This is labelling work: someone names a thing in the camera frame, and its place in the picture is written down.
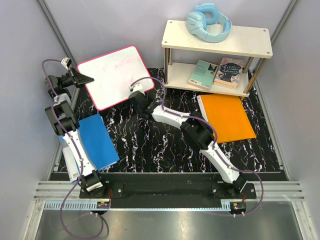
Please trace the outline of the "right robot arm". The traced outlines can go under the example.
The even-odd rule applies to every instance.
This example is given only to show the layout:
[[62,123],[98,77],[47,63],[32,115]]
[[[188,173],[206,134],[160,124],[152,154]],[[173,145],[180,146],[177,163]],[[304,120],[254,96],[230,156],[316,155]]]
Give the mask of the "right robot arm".
[[244,194],[248,181],[224,155],[218,146],[216,131],[202,118],[200,112],[184,113],[172,110],[157,102],[150,102],[140,91],[132,92],[129,100],[141,117],[180,129],[185,140],[198,149],[218,170],[222,180],[227,184],[230,197],[236,199]]

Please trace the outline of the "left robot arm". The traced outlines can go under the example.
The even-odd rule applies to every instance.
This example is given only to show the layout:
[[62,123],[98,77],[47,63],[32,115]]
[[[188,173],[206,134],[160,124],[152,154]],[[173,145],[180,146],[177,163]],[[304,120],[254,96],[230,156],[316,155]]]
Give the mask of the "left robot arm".
[[45,109],[45,113],[55,134],[60,137],[70,181],[80,186],[82,192],[103,198],[108,193],[108,186],[85,150],[80,123],[71,108],[71,96],[67,90],[71,85],[80,88],[93,81],[73,67],[68,67],[67,73],[60,77],[49,75],[45,83],[52,87],[53,104]]

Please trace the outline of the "pink framed whiteboard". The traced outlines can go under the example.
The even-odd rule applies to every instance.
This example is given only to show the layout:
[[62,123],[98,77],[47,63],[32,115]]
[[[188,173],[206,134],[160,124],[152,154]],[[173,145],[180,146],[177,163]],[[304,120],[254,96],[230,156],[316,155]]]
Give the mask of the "pink framed whiteboard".
[[91,77],[85,85],[99,111],[128,100],[130,85],[138,80],[144,92],[155,87],[150,73],[136,46],[130,45],[113,52],[86,60],[77,65],[79,73]]

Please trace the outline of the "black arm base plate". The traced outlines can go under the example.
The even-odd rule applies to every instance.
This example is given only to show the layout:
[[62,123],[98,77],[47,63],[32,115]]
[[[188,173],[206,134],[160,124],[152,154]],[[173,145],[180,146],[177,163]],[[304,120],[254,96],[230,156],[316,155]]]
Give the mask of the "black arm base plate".
[[247,183],[241,193],[218,173],[103,173],[106,190],[94,195],[81,190],[81,199],[111,197],[112,210],[205,210],[222,208],[222,201],[255,200]]

